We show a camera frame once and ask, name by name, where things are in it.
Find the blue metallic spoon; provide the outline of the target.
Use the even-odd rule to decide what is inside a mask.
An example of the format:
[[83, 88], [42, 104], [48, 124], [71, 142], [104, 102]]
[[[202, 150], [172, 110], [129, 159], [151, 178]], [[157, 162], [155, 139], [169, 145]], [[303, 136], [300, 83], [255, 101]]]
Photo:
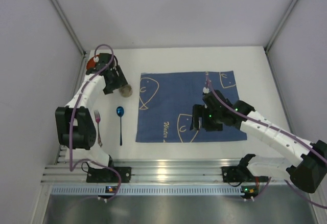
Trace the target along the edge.
[[124, 108], [122, 106], [118, 106], [116, 108], [116, 114], [120, 118], [120, 146], [123, 145], [123, 138], [122, 138], [122, 117], [124, 115]]

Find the red round plate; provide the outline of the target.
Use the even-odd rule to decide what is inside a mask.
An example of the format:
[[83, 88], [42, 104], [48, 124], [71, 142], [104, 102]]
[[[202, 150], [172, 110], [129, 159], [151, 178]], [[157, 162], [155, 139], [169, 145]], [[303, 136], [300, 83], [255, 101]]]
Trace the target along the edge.
[[88, 62], [87, 62], [87, 65], [86, 65], [86, 70], [90, 70], [90, 69], [93, 69], [95, 66], [96, 66], [96, 62], [94, 61], [94, 58], [91, 58]]

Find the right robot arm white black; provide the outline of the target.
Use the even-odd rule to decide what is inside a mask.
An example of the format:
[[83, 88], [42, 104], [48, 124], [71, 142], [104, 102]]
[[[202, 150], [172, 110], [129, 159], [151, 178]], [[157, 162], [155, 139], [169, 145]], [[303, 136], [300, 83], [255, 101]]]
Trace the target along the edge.
[[248, 103], [231, 103], [218, 90], [203, 90], [204, 104], [192, 108], [191, 130], [222, 131], [233, 127], [251, 135], [281, 154], [263, 158], [247, 154], [237, 169], [245, 181], [252, 177], [272, 177], [290, 181], [306, 193], [315, 193], [326, 176], [326, 143], [304, 140], [268, 121]]

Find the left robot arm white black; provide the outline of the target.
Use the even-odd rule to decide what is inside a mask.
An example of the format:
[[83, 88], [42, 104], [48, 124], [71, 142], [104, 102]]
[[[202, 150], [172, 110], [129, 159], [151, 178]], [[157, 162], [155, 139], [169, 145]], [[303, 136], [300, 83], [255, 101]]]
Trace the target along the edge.
[[112, 157], [98, 142], [94, 104], [100, 94], [109, 95], [128, 85], [113, 54], [100, 53], [89, 60], [84, 80], [73, 98], [55, 110], [59, 144], [67, 148], [70, 170], [75, 160], [90, 160], [97, 168], [111, 167]]

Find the blue cloth placemat fish print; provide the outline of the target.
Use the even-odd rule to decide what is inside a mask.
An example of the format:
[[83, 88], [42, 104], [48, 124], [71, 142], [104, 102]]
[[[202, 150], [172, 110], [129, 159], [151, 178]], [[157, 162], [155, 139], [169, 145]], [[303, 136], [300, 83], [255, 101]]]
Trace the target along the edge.
[[222, 131], [191, 130], [192, 108], [204, 104], [205, 72], [142, 73], [136, 141], [139, 143], [202, 143], [245, 141], [233, 127]]

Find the small beige cup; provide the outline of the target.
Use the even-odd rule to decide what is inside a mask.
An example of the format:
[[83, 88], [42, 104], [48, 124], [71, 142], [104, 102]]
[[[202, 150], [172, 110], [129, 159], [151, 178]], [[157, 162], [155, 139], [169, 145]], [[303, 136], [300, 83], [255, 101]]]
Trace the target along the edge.
[[128, 98], [132, 95], [133, 90], [130, 84], [126, 84], [119, 88], [119, 93], [122, 97]]

